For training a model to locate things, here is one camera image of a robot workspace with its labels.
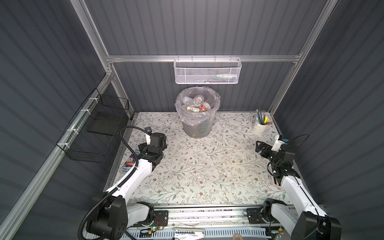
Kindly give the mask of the square clear bottle green cap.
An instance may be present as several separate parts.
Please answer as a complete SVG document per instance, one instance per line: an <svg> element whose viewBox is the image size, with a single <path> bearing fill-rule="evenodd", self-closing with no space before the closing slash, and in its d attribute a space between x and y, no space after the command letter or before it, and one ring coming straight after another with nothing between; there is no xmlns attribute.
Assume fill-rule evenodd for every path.
<svg viewBox="0 0 384 240"><path fill-rule="evenodd" d="M200 108L187 106L187 111L198 113L198 112L200 112Z"/></svg>

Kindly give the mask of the clear crushed plastic bottle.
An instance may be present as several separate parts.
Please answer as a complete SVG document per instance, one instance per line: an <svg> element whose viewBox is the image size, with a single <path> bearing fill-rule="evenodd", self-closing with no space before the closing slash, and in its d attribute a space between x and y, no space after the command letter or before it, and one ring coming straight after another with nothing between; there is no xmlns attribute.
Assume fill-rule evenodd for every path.
<svg viewBox="0 0 384 240"><path fill-rule="evenodd" d="M195 106L198 106L200 107L205 101L205 98L203 95L196 95L194 98L193 98L193 104Z"/></svg>

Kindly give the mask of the clear bottle red label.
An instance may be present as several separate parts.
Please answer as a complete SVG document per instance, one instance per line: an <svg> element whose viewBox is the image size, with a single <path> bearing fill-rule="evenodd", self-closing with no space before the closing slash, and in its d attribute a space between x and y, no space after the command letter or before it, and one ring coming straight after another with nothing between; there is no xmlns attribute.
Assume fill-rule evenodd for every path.
<svg viewBox="0 0 384 240"><path fill-rule="evenodd" d="M206 112L211 109L211 105L207 102L203 102L202 105L200 106L200 111L201 112Z"/></svg>

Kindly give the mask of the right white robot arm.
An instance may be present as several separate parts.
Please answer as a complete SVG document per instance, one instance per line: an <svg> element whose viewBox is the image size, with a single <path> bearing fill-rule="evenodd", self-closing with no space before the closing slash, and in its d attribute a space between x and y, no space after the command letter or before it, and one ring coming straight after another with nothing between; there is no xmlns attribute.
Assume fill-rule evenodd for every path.
<svg viewBox="0 0 384 240"><path fill-rule="evenodd" d="M293 240L339 240L341 223L330 217L306 190L300 175L293 168L295 154L281 140L274 145L257 141L255 151L269 160L267 170L273 181L289 196L294 209L284 201L268 198L261 209L261 216L268 223L280 223Z"/></svg>

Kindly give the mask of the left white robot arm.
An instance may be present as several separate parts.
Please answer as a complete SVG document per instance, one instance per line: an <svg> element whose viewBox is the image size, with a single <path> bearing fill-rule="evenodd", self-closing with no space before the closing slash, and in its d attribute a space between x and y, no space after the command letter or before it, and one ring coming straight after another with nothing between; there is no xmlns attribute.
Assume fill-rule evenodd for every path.
<svg viewBox="0 0 384 240"><path fill-rule="evenodd" d="M154 217L153 207L144 202L129 203L134 191L160 164L167 148L166 135L162 133L146 133L147 140L139 145L140 153L129 146L125 139L122 142L132 153L134 165L85 215L78 229L78 239L85 240L83 231L96 235L98 240L119 240L126 229L139 222L151 222Z"/></svg>

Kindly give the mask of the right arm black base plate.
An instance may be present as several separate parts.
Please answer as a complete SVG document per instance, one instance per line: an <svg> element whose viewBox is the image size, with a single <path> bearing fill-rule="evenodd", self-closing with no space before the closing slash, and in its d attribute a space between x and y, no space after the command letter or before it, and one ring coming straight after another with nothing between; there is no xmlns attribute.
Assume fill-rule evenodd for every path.
<svg viewBox="0 0 384 240"><path fill-rule="evenodd" d="M263 207L246 209L246 216L250 224L269 224L274 221L266 214Z"/></svg>

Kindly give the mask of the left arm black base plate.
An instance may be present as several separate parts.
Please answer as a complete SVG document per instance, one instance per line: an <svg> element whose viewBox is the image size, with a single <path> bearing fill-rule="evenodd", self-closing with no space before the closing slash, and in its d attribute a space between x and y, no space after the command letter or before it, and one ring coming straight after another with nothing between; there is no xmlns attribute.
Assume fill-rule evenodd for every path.
<svg viewBox="0 0 384 240"><path fill-rule="evenodd" d="M133 225L136 228L166 227L168 225L169 211L154 210L142 222Z"/></svg>

